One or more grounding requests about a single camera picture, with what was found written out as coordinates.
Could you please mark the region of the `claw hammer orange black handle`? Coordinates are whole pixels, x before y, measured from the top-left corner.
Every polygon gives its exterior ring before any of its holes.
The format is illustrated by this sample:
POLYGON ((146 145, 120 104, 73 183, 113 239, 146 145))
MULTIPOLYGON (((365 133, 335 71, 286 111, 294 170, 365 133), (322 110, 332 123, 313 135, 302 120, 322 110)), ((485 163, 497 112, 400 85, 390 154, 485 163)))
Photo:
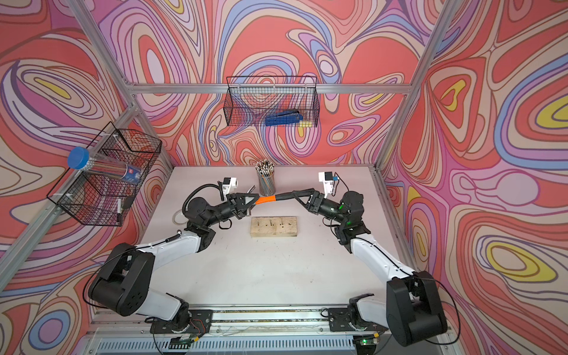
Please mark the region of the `claw hammer orange black handle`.
POLYGON ((247 196, 253 199, 255 205, 260 205, 260 204, 267 204, 278 201, 295 200, 291 195, 291 192, 284 192, 267 197, 262 197, 259 194, 248 194, 247 196))

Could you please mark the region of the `wooden block with nails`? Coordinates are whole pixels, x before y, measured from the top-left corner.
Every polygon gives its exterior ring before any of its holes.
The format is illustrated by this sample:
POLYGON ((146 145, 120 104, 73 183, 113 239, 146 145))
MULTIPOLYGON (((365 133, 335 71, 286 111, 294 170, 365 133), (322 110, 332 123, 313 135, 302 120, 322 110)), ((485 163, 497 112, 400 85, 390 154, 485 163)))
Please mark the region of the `wooden block with nails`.
POLYGON ((297 237, 297 217, 253 217, 250 235, 253 238, 297 237))

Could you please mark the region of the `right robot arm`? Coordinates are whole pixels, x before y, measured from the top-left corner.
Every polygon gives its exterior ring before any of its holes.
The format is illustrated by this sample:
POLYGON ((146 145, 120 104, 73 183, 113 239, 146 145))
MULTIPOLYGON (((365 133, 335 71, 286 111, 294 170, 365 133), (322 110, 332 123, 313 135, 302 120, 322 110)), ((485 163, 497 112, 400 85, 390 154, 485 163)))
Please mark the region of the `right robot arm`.
POLYGON ((438 283, 428 272, 417 272, 380 246, 363 221, 364 197, 348 191, 334 202, 315 189, 294 191, 291 197, 308 212, 331 221, 338 243, 362 261, 384 285, 384 297, 362 294, 349 300, 353 326, 387 328, 401 346, 428 341, 448 330, 438 283))

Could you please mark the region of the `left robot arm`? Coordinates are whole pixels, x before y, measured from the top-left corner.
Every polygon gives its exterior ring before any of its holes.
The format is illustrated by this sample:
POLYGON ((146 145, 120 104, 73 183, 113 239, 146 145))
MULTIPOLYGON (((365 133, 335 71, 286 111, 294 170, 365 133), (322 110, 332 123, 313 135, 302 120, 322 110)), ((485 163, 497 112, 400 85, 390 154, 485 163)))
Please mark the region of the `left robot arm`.
POLYGON ((173 261, 207 249, 215 236, 212 225, 247 216, 259 198, 258 194, 232 193, 215 206, 201 197, 186 199, 182 207, 186 229, 157 242, 115 247, 94 276, 87 296, 123 317, 141 314, 164 321, 177 332, 184 330, 192 317, 188 303, 151 289, 152 275, 173 261))

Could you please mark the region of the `cup of coloured pencils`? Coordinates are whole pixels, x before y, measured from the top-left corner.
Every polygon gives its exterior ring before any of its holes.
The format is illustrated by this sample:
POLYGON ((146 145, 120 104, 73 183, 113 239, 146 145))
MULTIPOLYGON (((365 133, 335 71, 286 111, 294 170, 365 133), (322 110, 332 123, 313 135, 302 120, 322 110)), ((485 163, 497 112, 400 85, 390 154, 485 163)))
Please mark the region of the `cup of coloured pencils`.
POLYGON ((275 165, 268 160, 257 162, 255 167, 259 180, 260 194, 263 197, 272 196, 276 192, 275 165))

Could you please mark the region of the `blue tool in basket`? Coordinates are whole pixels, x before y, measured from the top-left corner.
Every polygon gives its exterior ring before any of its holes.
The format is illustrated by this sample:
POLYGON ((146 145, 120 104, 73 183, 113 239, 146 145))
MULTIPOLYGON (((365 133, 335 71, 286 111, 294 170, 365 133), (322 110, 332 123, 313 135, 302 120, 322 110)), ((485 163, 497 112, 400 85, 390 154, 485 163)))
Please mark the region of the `blue tool in basket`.
POLYGON ((267 127, 298 124, 303 120, 302 113, 297 109, 277 112, 265 117, 264 124, 267 127))

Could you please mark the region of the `clear bottle blue cap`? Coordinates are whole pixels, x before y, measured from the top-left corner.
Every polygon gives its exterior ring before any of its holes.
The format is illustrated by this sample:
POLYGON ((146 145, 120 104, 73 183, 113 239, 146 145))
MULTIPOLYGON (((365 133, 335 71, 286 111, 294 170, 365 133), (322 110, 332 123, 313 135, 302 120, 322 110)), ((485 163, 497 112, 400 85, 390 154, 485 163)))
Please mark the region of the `clear bottle blue cap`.
POLYGON ((83 147, 76 147, 69 153, 67 165, 73 170, 104 175, 131 184, 140 183, 142 176, 137 167, 83 147))

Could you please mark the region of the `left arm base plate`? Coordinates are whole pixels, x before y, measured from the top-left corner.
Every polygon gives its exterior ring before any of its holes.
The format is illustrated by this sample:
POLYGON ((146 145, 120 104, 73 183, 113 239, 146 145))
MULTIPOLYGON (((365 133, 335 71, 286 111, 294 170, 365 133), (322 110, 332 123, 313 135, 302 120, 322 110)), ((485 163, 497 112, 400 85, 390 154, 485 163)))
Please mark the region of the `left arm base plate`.
POLYGON ((212 326, 211 309, 181 310, 172 320, 152 319, 149 321, 151 334, 193 334, 203 336, 212 326))

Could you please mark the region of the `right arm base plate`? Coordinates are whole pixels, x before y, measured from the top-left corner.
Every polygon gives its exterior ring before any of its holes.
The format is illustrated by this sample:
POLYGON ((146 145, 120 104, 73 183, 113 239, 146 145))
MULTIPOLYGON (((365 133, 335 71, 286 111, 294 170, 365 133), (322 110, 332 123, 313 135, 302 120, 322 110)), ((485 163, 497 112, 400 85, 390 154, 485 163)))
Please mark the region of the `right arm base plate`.
POLYGON ((372 331, 381 334, 388 330, 382 325, 364 321, 349 307, 327 308, 323 309, 320 314, 328 320, 328 327, 331 332, 372 331))

